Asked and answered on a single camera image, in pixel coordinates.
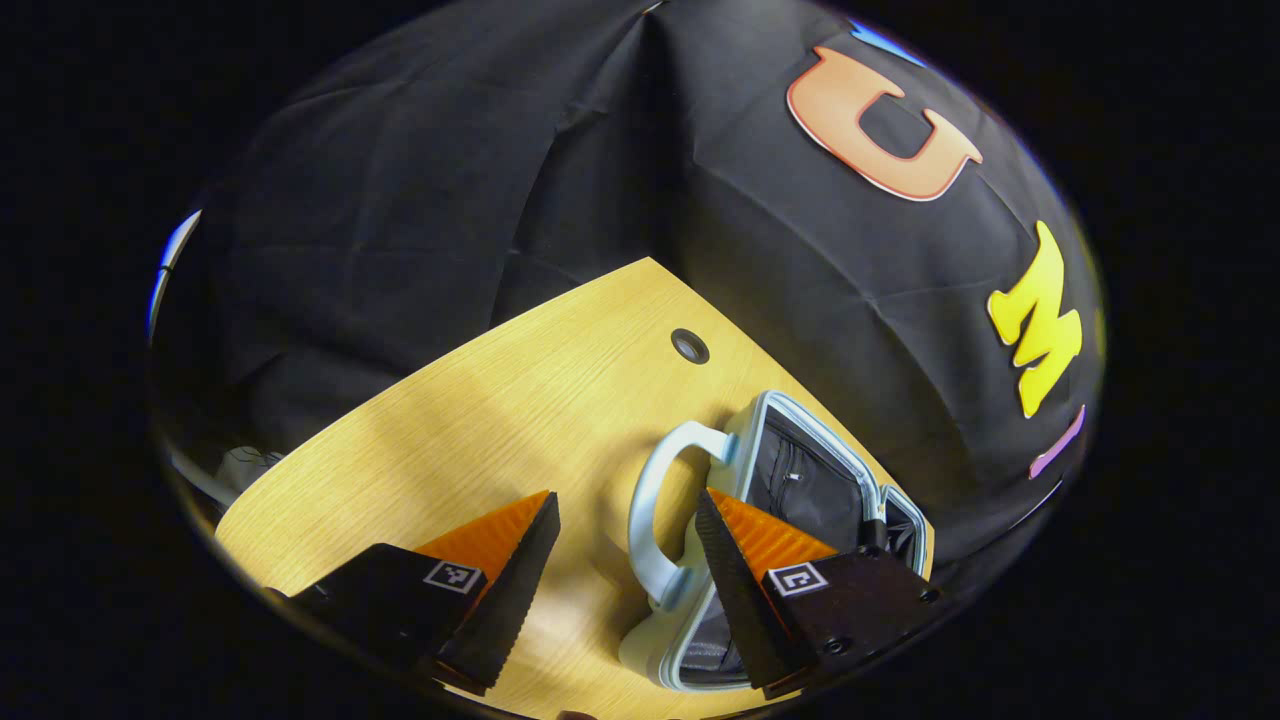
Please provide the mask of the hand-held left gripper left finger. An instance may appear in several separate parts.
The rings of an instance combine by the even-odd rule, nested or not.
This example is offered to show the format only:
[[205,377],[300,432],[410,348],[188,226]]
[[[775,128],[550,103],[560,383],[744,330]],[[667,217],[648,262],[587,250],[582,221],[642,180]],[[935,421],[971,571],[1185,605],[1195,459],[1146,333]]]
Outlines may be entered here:
[[558,497],[544,489],[416,550],[370,544],[296,593],[271,593],[388,667],[483,696],[559,532]]

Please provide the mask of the white crumpled object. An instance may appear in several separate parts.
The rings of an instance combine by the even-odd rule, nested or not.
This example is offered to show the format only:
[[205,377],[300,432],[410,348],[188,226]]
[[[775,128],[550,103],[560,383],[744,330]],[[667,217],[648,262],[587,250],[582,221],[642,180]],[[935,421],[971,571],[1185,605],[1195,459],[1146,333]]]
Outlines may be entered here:
[[234,503],[284,456],[278,451],[262,451],[251,446],[229,448],[212,474],[214,498],[223,506]]

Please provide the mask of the light blue small suitcase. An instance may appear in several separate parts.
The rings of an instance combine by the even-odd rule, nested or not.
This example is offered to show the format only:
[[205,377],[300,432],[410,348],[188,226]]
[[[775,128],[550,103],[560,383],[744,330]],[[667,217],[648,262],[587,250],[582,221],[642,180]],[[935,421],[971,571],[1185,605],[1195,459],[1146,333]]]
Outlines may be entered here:
[[[684,552],[673,560],[657,543],[657,500],[687,448],[703,451],[710,466],[685,527]],[[753,688],[695,527],[705,489],[760,509],[838,553],[884,550],[931,583],[934,533],[925,514],[868,455],[794,398],[767,391],[723,429],[685,421],[652,451],[628,509],[630,564],[650,612],[623,638],[620,660],[660,688]]]

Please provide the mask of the black backdrop cloth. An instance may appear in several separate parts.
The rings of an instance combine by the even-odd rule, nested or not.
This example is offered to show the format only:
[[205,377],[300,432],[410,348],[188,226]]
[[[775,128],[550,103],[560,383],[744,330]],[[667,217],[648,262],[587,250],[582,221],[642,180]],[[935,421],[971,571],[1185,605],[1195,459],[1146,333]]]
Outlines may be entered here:
[[175,233],[161,447],[214,519],[411,372],[643,258],[812,391],[984,585],[1076,482],[1105,373],[1076,214],[835,0],[452,0],[275,110]]

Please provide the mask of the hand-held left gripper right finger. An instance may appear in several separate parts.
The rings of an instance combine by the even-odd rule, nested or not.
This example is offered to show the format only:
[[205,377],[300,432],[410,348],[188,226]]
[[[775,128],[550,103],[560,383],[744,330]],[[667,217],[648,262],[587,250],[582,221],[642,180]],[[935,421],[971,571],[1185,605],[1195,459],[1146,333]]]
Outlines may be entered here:
[[844,682],[948,611],[941,588],[887,551],[838,553],[717,489],[695,527],[749,683],[768,700]]

